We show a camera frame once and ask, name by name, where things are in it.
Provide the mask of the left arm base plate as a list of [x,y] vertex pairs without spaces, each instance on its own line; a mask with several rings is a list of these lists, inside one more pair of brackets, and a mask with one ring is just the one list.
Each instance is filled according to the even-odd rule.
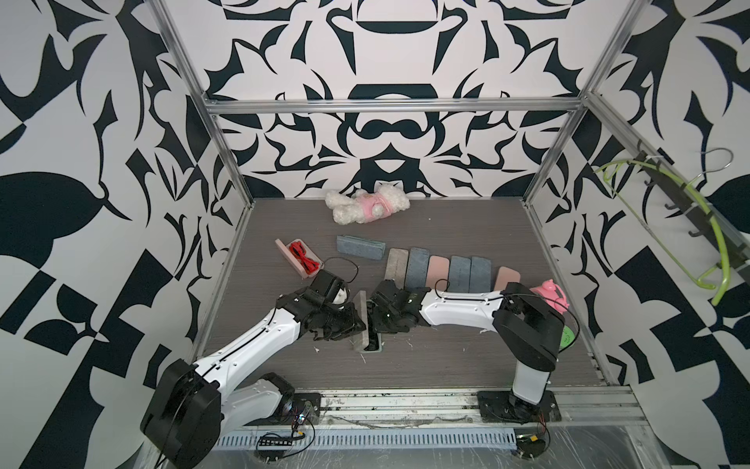
[[283,397],[279,408],[271,416],[248,421],[244,426],[291,425],[300,415],[318,424],[321,399],[320,393],[295,393],[291,397]]

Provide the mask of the green clothes hanger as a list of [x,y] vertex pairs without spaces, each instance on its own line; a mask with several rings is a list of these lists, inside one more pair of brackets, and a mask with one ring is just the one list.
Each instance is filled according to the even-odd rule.
[[679,174],[660,169],[675,183],[684,183],[690,195],[697,198],[698,206],[709,216],[710,227],[718,240],[716,249],[705,238],[692,238],[689,232],[695,227],[678,210],[667,210],[667,195],[658,187],[648,187],[650,176],[646,170],[656,170],[651,162],[640,162],[636,158],[615,160],[595,169],[603,183],[664,254],[695,287],[712,294],[710,303],[718,306],[732,286],[732,267],[724,234],[714,214],[708,207],[707,198],[699,193],[695,182]]

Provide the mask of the small black electronics box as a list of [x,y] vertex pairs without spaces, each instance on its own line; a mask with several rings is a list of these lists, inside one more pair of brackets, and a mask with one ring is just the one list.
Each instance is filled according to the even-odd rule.
[[523,460],[535,460],[547,451],[547,441],[538,435],[523,435],[517,439],[515,456]]

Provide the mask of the teal case yellow glasses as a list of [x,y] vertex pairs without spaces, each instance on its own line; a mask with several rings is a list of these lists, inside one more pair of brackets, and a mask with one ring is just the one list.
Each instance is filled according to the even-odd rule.
[[388,253],[385,277],[393,281],[397,288],[404,288],[409,251],[402,248],[391,248]]

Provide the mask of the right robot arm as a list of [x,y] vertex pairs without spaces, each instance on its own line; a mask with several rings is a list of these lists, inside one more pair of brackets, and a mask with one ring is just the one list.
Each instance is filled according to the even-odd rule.
[[556,369],[566,321],[537,292],[509,283],[500,291],[449,292],[398,288],[382,281],[367,301],[371,328],[406,333],[416,326],[465,326],[496,332],[517,361],[512,403],[538,406]]

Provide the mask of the pink case purple glasses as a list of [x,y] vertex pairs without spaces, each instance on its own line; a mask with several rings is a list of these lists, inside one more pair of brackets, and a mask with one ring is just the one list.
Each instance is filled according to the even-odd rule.
[[500,267],[496,274],[494,283],[494,291],[503,291],[507,288],[510,283],[519,283],[521,281],[521,274],[508,267]]

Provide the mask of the teal case black sunglasses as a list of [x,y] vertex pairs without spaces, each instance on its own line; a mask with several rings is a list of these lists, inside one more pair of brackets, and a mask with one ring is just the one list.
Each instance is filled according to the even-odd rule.
[[367,293],[361,290],[354,297],[355,308],[364,323],[364,330],[353,341],[355,351],[362,354],[380,353],[383,350],[381,335],[376,333],[371,326],[371,318],[368,312]]

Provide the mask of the pink alarm clock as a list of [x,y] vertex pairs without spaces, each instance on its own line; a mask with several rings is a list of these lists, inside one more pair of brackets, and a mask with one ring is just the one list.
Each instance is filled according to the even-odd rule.
[[552,279],[533,287],[531,291],[542,297],[559,314],[564,315],[568,312],[568,308],[570,308],[568,297],[564,294],[562,287],[558,286]]

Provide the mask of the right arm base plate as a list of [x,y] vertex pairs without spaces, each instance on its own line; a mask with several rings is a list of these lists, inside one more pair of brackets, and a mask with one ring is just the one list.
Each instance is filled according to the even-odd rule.
[[537,405],[517,398],[511,391],[480,391],[477,398],[480,416],[484,422],[527,424],[539,423],[541,420],[562,420],[555,394],[551,391],[545,391]]

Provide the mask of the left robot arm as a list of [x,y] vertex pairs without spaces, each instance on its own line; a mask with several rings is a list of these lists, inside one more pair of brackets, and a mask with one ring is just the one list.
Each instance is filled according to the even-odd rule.
[[349,299],[347,283],[320,271],[312,283],[281,295],[258,324],[194,363],[179,359],[158,379],[140,429],[159,451],[156,463],[193,468],[230,424],[254,420],[249,394],[230,395],[263,363],[307,332],[336,341],[357,335],[365,323]]

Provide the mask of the grey case white glasses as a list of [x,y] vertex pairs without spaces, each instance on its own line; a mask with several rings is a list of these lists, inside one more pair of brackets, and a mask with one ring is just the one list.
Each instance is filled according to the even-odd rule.
[[406,289],[423,288],[427,285],[431,253],[421,247],[412,247],[408,253],[408,262],[404,278]]

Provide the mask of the grey teal case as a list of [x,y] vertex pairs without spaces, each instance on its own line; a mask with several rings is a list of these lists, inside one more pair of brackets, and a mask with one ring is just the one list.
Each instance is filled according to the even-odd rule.
[[341,254],[380,261],[385,255],[387,244],[379,240],[368,240],[357,236],[336,236],[336,248]]

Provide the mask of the black wall hook rack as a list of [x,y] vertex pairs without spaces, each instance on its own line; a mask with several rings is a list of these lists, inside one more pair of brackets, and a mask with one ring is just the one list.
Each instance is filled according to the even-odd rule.
[[[719,249],[718,240],[710,227],[709,216],[698,206],[697,198],[690,195],[684,183],[675,183],[669,177],[660,172],[660,169],[668,170],[678,176],[677,169],[671,164],[670,159],[662,152],[655,150],[650,144],[639,139],[636,144],[636,160],[640,162],[651,162],[657,166],[656,170],[647,169],[650,181],[646,182],[648,187],[658,186],[668,197],[667,210],[678,210],[681,215],[686,216],[695,227],[689,232],[692,238],[705,238],[716,249]],[[718,206],[707,199],[708,207],[715,216],[727,243],[730,266],[740,273],[749,269],[749,240],[736,228]]]

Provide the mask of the green round tin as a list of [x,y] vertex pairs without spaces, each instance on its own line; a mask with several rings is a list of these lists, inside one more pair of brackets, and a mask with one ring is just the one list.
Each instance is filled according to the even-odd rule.
[[577,332],[569,326],[565,326],[562,330],[562,337],[560,343],[560,352],[566,351],[571,347],[577,340]]

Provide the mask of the pink case thin glasses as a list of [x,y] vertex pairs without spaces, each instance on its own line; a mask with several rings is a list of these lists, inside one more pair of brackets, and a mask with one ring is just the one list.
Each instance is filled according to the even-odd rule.
[[450,260],[443,256],[431,255],[428,263],[426,287],[434,288],[436,283],[448,278]]

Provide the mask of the grey case black sunglasses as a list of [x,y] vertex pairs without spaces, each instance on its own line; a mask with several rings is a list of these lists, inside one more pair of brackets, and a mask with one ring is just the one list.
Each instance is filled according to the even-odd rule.
[[470,266],[469,292],[490,292],[492,285],[492,262],[484,257],[473,256]]

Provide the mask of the white pink plush toy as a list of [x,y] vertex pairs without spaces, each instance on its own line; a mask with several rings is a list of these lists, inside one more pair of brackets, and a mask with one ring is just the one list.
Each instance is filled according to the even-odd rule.
[[410,209],[410,200],[403,189],[392,184],[379,186],[374,193],[356,190],[348,197],[329,192],[324,198],[338,225],[368,224]]

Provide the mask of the pink case red glasses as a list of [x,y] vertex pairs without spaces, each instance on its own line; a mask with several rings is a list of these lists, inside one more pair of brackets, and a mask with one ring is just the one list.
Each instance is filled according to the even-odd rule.
[[300,238],[289,243],[277,238],[275,246],[302,279],[314,277],[323,266],[323,261]]

